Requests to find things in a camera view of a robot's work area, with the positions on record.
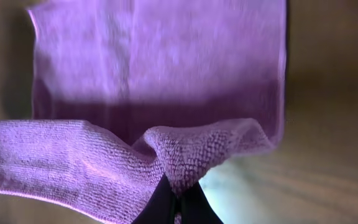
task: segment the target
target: towel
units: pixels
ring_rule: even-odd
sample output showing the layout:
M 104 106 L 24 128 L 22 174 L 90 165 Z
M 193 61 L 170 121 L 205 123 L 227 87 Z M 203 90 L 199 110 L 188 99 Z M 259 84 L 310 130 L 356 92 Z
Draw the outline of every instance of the towel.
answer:
M 0 194 L 130 223 L 283 134 L 285 0 L 53 0 L 35 27 L 33 119 L 0 121 Z

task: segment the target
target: terry cloth fabric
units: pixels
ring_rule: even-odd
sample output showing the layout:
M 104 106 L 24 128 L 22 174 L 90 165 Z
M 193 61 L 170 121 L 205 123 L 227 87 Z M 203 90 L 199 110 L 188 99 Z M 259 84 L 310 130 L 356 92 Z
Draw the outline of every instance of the terry cloth fabric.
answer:
M 33 120 L 0 121 L 0 194 L 130 223 L 283 134 L 285 0 L 54 0 L 35 26 Z

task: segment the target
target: wood grain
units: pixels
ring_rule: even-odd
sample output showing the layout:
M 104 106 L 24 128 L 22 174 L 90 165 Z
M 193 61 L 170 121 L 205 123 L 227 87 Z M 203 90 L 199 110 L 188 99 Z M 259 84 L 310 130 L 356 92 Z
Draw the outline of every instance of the wood grain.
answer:
M 34 1 L 0 0 L 0 119 L 29 115 Z M 285 137 L 203 180 L 226 223 L 358 224 L 358 1 L 291 0 Z M 95 223 L 0 195 L 0 223 Z

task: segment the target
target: purple cloth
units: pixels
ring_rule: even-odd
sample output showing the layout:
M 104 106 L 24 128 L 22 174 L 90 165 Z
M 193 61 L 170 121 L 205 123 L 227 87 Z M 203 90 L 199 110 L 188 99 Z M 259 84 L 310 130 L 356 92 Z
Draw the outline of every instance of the purple cloth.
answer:
M 0 194 L 130 223 L 163 173 L 180 195 L 281 140 L 285 0 L 55 0 L 29 12 L 34 120 L 0 121 Z

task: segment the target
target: purple towel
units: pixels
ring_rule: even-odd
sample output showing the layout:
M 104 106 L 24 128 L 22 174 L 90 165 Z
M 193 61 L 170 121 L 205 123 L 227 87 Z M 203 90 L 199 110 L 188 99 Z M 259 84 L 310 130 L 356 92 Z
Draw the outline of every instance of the purple towel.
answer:
M 33 116 L 0 121 L 0 194 L 130 223 L 283 133 L 285 0 L 54 0 L 30 10 Z

